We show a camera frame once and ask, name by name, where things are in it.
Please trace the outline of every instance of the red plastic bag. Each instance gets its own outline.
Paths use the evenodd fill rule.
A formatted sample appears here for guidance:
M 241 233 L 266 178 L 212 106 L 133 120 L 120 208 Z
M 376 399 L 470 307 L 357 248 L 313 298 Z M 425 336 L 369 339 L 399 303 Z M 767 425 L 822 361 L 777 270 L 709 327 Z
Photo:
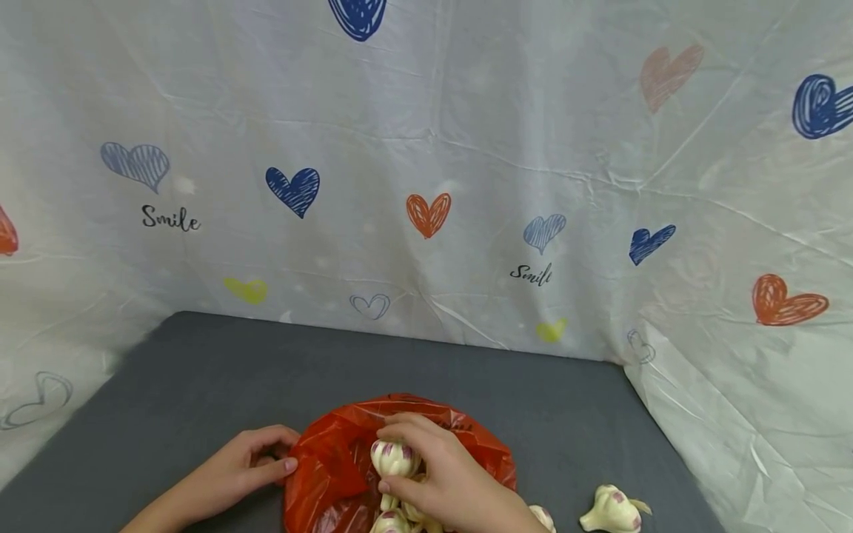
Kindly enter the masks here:
M 368 533 L 379 511 L 379 474 L 370 446 L 384 417 L 420 413 L 453 431 L 499 483 L 515 490 L 509 449 L 467 414 L 410 394 L 389 394 L 337 408 L 308 426 L 290 455 L 299 459 L 287 478 L 284 526 L 288 533 Z

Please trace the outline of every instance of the white fabric backdrop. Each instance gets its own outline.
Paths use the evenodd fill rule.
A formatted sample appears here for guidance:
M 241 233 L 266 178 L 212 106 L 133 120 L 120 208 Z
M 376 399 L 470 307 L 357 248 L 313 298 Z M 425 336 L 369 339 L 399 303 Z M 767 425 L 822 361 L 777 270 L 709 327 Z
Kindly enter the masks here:
M 852 20 L 0 4 L 0 484 L 201 310 L 620 360 L 729 530 L 852 531 Z

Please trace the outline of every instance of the orange heart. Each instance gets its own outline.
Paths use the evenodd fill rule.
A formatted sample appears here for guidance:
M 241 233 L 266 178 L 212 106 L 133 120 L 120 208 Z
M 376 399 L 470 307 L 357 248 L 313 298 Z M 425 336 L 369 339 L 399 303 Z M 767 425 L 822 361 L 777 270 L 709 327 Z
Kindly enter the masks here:
M 409 220 L 418 228 L 424 239 L 435 235 L 447 220 L 450 212 L 450 195 L 439 194 L 431 206 L 427 207 L 427 201 L 419 194 L 412 194 L 406 200 L 406 212 Z
M 675 94 L 699 68 L 705 49 L 701 44 L 687 47 L 675 60 L 662 46 L 646 58 L 640 70 L 640 88 L 652 114 L 658 112 L 667 98 Z
M 822 294 L 798 294 L 788 298 L 788 285 L 776 274 L 758 278 L 752 288 L 752 308 L 758 323 L 765 326 L 792 326 L 815 318 L 829 309 Z
M 18 251 L 18 233 L 12 221 L 0 207 L 0 253 L 11 256 Z

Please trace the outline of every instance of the wrist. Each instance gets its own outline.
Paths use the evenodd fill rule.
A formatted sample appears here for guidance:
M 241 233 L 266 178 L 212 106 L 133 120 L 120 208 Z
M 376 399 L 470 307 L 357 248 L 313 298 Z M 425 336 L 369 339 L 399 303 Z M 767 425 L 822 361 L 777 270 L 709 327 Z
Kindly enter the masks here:
M 120 533 L 179 533 L 190 525 L 169 492 L 152 501 Z
M 520 496 L 513 493 L 514 501 L 504 506 L 503 513 L 496 516 L 490 533 L 549 533 Z

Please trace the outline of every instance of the gray table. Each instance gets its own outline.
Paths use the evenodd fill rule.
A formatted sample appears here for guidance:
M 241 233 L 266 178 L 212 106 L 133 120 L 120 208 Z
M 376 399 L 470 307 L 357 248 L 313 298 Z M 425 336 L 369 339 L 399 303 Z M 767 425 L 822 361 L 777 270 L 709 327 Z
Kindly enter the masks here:
M 607 363 L 227 316 L 178 313 L 0 493 L 3 533 L 115 532 L 237 432 L 298 430 L 388 392 L 450 403 L 513 451 L 519 492 L 559 533 L 581 531 L 595 487 L 646 501 L 643 531 L 722 533 L 678 453 Z M 280 531 L 261 491 L 192 531 Z

